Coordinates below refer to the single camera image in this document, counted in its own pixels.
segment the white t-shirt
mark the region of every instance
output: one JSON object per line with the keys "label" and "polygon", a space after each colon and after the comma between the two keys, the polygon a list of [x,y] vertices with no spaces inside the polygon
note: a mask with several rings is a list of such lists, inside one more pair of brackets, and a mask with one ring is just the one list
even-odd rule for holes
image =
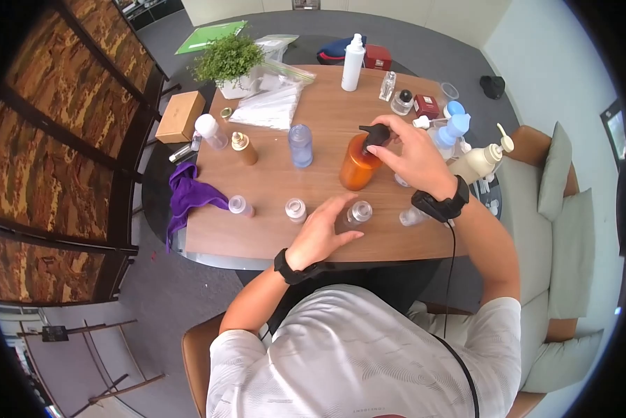
{"label": "white t-shirt", "polygon": [[[500,297],[451,345],[481,417],[505,417],[520,385],[520,303]],[[442,343],[366,289],[334,285],[297,304],[265,349],[248,331],[211,344],[207,417],[473,417],[468,380]]]}

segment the green plant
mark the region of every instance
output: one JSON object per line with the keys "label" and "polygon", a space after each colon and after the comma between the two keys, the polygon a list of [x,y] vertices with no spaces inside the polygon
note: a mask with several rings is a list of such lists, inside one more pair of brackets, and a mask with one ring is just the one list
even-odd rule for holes
{"label": "green plant", "polygon": [[190,70],[197,82],[205,79],[219,84],[230,81],[236,87],[241,76],[247,75],[252,67],[262,62],[264,52],[251,38],[231,34],[214,40],[204,55],[194,59],[194,67]]}

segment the purple cloth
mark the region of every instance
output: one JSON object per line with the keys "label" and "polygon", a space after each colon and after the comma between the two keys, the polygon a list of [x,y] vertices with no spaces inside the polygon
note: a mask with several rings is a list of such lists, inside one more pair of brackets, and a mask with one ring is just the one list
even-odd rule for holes
{"label": "purple cloth", "polygon": [[197,166],[193,163],[180,163],[169,177],[171,195],[171,220],[167,227],[167,253],[170,251],[171,236],[177,230],[187,226],[187,214],[193,207],[210,203],[220,209],[229,210],[227,197],[208,183],[200,183],[197,178]]}

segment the white pot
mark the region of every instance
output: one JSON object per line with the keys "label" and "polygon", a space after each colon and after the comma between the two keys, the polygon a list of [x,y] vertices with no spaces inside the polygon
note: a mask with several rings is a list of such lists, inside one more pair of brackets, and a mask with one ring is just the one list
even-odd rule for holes
{"label": "white pot", "polygon": [[250,70],[250,73],[247,76],[243,76],[236,82],[236,86],[234,86],[234,82],[225,81],[224,83],[216,83],[220,92],[226,99],[240,99],[249,95],[251,92],[251,86],[257,80],[257,73],[255,68]]}

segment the potted plant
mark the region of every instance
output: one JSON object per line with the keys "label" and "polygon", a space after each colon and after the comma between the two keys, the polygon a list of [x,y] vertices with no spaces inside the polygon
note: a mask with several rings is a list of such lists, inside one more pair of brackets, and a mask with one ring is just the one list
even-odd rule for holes
{"label": "potted plant", "polygon": [[247,36],[231,34],[214,40],[204,55],[194,59],[195,81],[215,80],[226,99],[245,97],[255,79],[256,65],[264,62],[262,48]]}

